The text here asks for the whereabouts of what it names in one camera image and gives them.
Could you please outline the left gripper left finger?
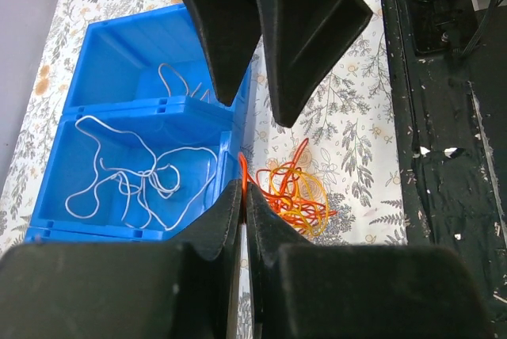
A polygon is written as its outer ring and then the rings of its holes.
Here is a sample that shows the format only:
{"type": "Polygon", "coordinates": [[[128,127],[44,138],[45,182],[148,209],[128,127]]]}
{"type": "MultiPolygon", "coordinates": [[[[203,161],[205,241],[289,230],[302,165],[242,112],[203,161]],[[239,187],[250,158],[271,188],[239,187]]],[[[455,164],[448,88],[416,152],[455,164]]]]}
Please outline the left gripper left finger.
{"type": "Polygon", "coordinates": [[[164,242],[29,243],[1,260],[4,338],[232,338],[242,183],[164,242]]]}

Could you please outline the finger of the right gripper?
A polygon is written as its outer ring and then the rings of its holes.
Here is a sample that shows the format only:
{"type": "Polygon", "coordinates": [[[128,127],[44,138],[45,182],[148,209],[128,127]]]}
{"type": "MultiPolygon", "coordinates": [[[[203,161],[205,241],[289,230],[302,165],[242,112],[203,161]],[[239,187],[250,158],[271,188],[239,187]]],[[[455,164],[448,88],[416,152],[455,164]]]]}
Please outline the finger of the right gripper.
{"type": "Polygon", "coordinates": [[[261,35],[256,0],[182,0],[196,27],[215,96],[232,105],[261,35]]]}
{"type": "Polygon", "coordinates": [[[273,118],[291,127],[372,10],[364,0],[257,0],[257,7],[273,118]]]}

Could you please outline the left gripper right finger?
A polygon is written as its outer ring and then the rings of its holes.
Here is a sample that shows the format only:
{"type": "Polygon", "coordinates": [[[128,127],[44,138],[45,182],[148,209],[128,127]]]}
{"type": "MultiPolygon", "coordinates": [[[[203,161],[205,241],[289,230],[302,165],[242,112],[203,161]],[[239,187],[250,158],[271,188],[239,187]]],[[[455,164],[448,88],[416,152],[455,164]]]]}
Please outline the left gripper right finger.
{"type": "Polygon", "coordinates": [[[492,338],[464,263],[439,246],[321,246],[244,197],[256,338],[492,338]]]}

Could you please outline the blue three-compartment bin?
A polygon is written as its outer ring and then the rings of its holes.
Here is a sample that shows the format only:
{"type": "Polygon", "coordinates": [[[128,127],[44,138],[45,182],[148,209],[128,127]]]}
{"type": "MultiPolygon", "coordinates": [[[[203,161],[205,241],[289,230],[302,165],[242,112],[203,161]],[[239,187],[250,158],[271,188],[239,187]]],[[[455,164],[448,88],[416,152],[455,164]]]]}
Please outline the blue three-compartment bin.
{"type": "Polygon", "coordinates": [[[167,240],[238,177],[250,76],[213,90],[183,5],[93,23],[27,242],[167,240]]]}

